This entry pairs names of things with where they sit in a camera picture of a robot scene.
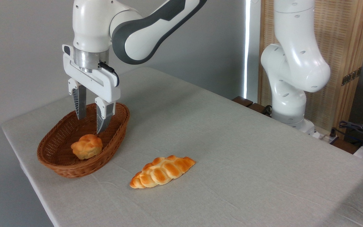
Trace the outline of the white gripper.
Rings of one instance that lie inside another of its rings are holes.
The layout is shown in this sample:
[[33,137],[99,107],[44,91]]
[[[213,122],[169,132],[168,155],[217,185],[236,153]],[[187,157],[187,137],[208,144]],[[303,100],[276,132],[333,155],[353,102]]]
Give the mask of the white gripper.
[[85,72],[74,62],[74,48],[62,45],[63,66],[72,78],[68,80],[69,94],[72,96],[75,112],[79,120],[86,117],[86,89],[96,94],[97,133],[105,131],[115,114],[116,100],[120,99],[119,78],[115,73],[101,68]]

